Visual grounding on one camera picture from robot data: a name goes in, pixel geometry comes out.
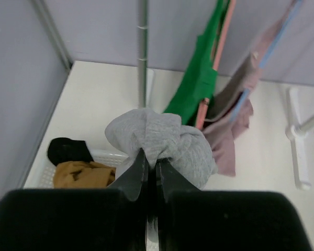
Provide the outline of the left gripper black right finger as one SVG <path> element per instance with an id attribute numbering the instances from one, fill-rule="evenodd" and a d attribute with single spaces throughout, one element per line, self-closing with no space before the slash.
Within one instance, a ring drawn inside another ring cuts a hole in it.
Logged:
<path id="1" fill-rule="evenodd" d="M 311 250 L 282 194 L 201 191 L 169 161 L 155 171 L 160 250 Z"/>

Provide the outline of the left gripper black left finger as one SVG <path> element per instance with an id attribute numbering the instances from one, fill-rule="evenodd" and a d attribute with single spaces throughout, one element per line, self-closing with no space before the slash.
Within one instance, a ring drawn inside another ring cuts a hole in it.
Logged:
<path id="1" fill-rule="evenodd" d="M 0 200 L 0 250 L 145 250 L 149 165 L 108 188 L 19 189 Z"/>

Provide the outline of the tan brown tank top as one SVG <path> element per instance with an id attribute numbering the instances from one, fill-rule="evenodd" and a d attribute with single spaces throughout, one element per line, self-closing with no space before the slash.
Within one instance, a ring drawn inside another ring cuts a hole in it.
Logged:
<path id="1" fill-rule="evenodd" d="M 57 165 L 54 188 L 106 188 L 115 181 L 116 168 L 97 162 L 69 161 Z"/>

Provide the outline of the grey tank top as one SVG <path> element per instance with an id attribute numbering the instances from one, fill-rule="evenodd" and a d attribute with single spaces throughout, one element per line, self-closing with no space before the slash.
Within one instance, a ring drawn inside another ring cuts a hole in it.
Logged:
<path id="1" fill-rule="evenodd" d="M 171 165 L 195 187 L 203 189 L 218 170 L 210 144 L 203 133 L 182 125 L 172 113 L 158 114 L 149 108 L 134 109 L 115 118 L 105 129 L 108 142 L 127 154 L 116 169 L 119 178 L 143 150 L 151 167 L 167 158 Z"/>

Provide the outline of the black tank top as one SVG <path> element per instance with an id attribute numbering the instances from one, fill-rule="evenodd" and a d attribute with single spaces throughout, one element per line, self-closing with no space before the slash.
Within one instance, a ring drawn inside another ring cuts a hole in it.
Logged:
<path id="1" fill-rule="evenodd" d="M 52 139 L 47 149 L 47 157 L 54 166 L 69 161 L 94 161 L 85 141 L 69 138 Z"/>

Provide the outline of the mauve pink tank top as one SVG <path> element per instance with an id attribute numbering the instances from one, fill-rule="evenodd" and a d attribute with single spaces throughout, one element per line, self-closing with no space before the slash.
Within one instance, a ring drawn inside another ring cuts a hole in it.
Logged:
<path id="1" fill-rule="evenodd" d="M 292 1 L 281 19 L 262 33 L 249 55 L 224 89 L 214 97 L 213 104 L 207 110 L 203 134 L 211 146 L 220 175 L 236 175 L 234 141 L 249 128 L 250 117 L 253 115 L 249 96 L 255 90 L 266 62 L 302 3 Z"/>

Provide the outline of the blue hanger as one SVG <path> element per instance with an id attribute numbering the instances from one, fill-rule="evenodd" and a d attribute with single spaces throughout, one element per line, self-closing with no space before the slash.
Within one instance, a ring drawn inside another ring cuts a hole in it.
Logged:
<path id="1" fill-rule="evenodd" d="M 258 43 L 229 80 L 225 87 L 225 91 L 228 92 L 227 106 L 222 113 L 229 122 L 234 122 L 244 110 L 245 103 L 249 100 L 250 93 L 254 91 L 266 63 L 302 4 L 303 1 L 291 2 L 282 18 L 263 32 Z"/>

